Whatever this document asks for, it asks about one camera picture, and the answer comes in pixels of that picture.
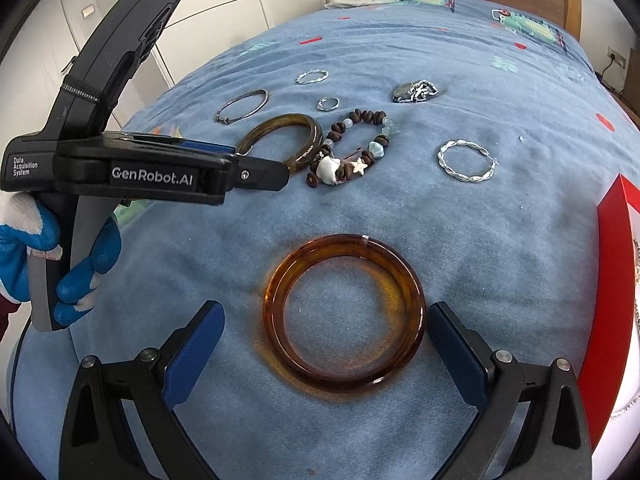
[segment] red box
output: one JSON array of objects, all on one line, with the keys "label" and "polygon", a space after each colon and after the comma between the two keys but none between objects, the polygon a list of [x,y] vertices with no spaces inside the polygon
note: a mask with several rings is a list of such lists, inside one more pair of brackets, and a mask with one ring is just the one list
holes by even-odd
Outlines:
[{"label": "red box", "polygon": [[619,175],[598,206],[598,295],[578,378],[591,449],[598,445],[613,412],[634,325],[636,262],[629,206],[640,214],[640,190]]}]

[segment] power outlet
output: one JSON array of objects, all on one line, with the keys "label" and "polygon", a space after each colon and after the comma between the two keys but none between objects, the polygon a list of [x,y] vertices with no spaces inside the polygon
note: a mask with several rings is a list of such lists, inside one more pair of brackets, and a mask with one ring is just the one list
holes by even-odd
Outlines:
[{"label": "power outlet", "polygon": [[609,47],[609,53],[607,54],[607,56],[609,56],[609,58],[611,58],[611,55],[613,54],[613,56],[615,57],[615,59],[613,60],[614,63],[617,63],[618,65],[620,65],[623,69],[626,68],[626,59],[622,56],[620,56],[620,54],[618,54],[615,50],[613,50],[611,47]]}]

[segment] blue bedspread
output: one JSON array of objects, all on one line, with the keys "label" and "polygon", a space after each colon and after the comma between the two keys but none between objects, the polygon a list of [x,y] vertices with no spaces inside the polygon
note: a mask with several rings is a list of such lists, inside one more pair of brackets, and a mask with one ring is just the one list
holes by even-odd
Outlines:
[{"label": "blue bedspread", "polygon": [[[70,332],[26,337],[17,434],[47,478],[57,478],[78,359],[131,359],[209,299],[225,308],[225,332],[177,413],[221,479],[430,478],[474,410],[428,338],[388,384],[341,397],[300,387],[266,344],[261,309],[270,275],[323,235],[367,234],[396,248],[427,302],[447,301],[492,348],[538,364],[564,356],[580,367],[598,277],[596,205],[618,173],[640,182],[639,133],[569,34],[498,10],[479,0],[322,10],[221,54],[133,117],[127,130],[179,127],[185,137],[236,144],[279,114],[311,115],[327,132],[360,108],[384,110],[401,133],[364,177],[343,186],[309,189],[303,172],[281,192],[233,190],[220,207],[151,203],[131,221],[96,309]],[[296,85],[311,69],[330,76]],[[391,102],[396,86],[420,78],[441,95]],[[256,88],[270,92],[259,113],[230,126],[212,120],[222,104]],[[340,108],[318,111],[324,96],[339,97]],[[336,151],[345,156],[377,132],[358,124]],[[283,160],[303,139],[281,130],[252,154]],[[499,162],[495,176],[466,184],[445,174],[436,153],[451,139],[486,147]],[[488,167],[467,148],[451,149],[447,160],[467,174]],[[401,323],[385,277],[351,261],[310,270],[287,307],[300,353],[344,373],[379,358]],[[150,470],[163,478],[139,422],[133,426]],[[498,457],[494,476],[505,459]]]}]

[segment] hand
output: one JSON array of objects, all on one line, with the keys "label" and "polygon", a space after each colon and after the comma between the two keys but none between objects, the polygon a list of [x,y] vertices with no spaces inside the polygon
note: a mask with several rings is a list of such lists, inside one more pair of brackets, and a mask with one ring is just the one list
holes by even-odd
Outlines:
[{"label": "hand", "polygon": [[[0,337],[8,325],[8,315],[30,299],[27,251],[60,251],[59,238],[58,221],[30,194],[0,193]],[[91,255],[58,283],[61,301],[54,310],[58,323],[71,325],[94,307],[95,289],[115,265],[121,248],[118,226],[109,219]]]}]

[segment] tortoiseshell bangle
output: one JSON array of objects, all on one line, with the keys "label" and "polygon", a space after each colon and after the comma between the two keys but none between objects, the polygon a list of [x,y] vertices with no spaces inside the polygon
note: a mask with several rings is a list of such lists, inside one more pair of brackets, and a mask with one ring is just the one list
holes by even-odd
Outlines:
[{"label": "tortoiseshell bangle", "polygon": [[289,168],[289,173],[294,174],[306,168],[320,151],[322,143],[322,128],[318,122],[308,115],[286,114],[274,117],[268,121],[258,124],[240,141],[236,148],[238,155],[247,155],[256,142],[265,135],[284,128],[285,126],[306,126],[309,129],[309,137],[302,148],[295,155],[284,161]]},{"label": "tortoiseshell bangle", "polygon": [[[408,316],[400,343],[388,362],[375,370],[344,377],[318,370],[294,351],[284,323],[287,296],[296,280],[319,262],[338,256],[357,256],[385,269],[402,292]],[[338,234],[306,243],[290,254],[275,271],[264,295],[262,322],[278,361],[295,377],[328,392],[347,392],[380,384],[414,356],[425,328],[426,305],[422,285],[409,263],[386,244],[355,234]]]}]

